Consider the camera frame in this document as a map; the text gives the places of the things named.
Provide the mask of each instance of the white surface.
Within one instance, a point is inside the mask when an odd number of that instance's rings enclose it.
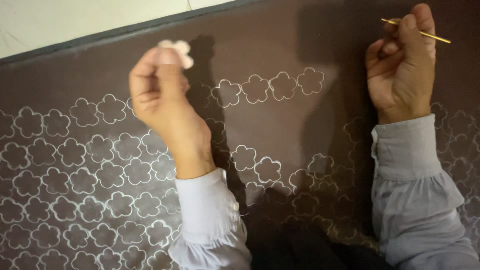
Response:
[[[226,2],[230,2],[232,0],[188,0],[188,1],[190,2],[190,6],[192,10],[196,10],[204,7],[223,4]]]
[[[0,58],[189,10],[188,0],[0,0]]]

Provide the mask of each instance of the person's right hand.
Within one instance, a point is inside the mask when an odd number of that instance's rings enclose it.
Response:
[[[430,7],[416,5],[399,26],[386,23],[389,37],[367,49],[368,90],[379,124],[429,115],[435,65],[435,35]]]
[[[149,50],[129,79],[135,115],[162,136],[175,159],[177,178],[191,179],[213,171],[212,134],[185,97],[188,81],[175,50]]]

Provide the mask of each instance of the light blue shirt sleeve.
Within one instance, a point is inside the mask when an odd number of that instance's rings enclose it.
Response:
[[[437,158],[435,117],[373,131],[373,226],[386,261],[401,270],[480,269],[457,207],[464,199]]]
[[[168,249],[170,257],[184,270],[249,270],[247,230],[227,188],[225,170],[175,179],[175,184],[182,228]]]

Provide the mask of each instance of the thin stick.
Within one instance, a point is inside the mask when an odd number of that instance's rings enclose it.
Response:
[[[382,19],[382,21],[387,22],[387,23],[389,23],[389,24],[398,25],[397,22],[394,22],[394,21],[391,21],[391,20]],[[420,33],[421,33],[422,35],[424,35],[424,36],[431,37],[431,38],[435,38],[435,39],[437,39],[437,40],[439,40],[439,41],[443,41],[443,42],[446,42],[446,43],[451,43],[450,40],[445,39],[445,38],[443,38],[443,37],[437,37],[437,36],[430,35],[430,34],[427,34],[427,33],[425,33],[425,32],[422,32],[422,31],[420,31]]]

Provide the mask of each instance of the black pants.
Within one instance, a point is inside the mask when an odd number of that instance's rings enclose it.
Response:
[[[270,248],[251,248],[253,270],[392,270],[374,250],[332,243],[320,232],[283,232]]]

